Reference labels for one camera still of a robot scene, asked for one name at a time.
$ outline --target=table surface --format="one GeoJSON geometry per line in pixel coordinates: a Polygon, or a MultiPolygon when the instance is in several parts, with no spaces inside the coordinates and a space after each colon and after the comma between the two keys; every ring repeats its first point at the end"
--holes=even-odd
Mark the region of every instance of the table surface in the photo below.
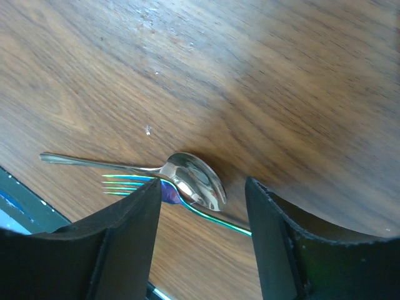
{"type": "MultiPolygon", "coordinates": [[[[254,176],[295,205],[400,233],[400,3],[4,0],[0,164],[72,221],[117,200],[49,151],[162,165],[187,151],[246,224],[254,176]]],[[[174,299],[260,299],[250,237],[163,205],[150,280],[174,299]]]]}

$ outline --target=iridescent fork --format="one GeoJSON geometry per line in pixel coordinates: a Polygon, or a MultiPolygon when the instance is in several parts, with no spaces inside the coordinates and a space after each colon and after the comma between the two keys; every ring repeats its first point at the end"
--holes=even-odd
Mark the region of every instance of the iridescent fork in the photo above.
{"type": "MultiPolygon", "coordinates": [[[[105,194],[117,195],[117,196],[127,196],[131,194],[136,189],[140,188],[146,182],[154,179],[149,176],[137,176],[137,175],[103,175],[105,178],[113,178],[116,180],[127,179],[129,181],[102,181],[105,184],[104,189],[107,189],[105,194]]],[[[187,203],[184,198],[180,195],[176,186],[164,179],[161,179],[162,186],[162,201],[169,204],[182,204],[185,208],[192,211],[193,213],[201,216],[202,218],[214,222],[216,224],[222,225],[239,233],[243,233],[247,236],[251,236],[251,232],[246,228],[232,224],[230,222],[214,217],[203,211],[198,210],[192,204],[187,203]]]]}

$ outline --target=spoon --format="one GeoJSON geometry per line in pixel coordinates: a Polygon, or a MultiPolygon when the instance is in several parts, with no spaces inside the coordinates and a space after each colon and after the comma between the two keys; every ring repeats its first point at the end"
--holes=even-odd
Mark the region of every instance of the spoon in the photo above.
{"type": "Polygon", "coordinates": [[[226,194],[220,178],[204,161],[189,153],[174,153],[162,167],[112,164],[51,153],[42,153],[40,158],[42,161],[51,164],[123,170],[162,178],[172,182],[183,196],[205,208],[212,211],[222,211],[226,206],[226,194]]]}

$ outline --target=spoon handle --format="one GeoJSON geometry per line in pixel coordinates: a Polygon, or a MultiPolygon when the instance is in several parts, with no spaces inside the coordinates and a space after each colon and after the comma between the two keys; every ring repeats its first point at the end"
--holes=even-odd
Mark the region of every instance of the spoon handle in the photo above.
{"type": "Polygon", "coordinates": [[[102,169],[122,170],[146,175],[151,174],[153,176],[156,175],[161,169],[160,167],[136,167],[126,164],[113,164],[109,162],[92,161],[90,159],[75,158],[71,156],[51,153],[41,153],[40,159],[49,164],[70,164],[72,166],[86,166],[102,169]]]}

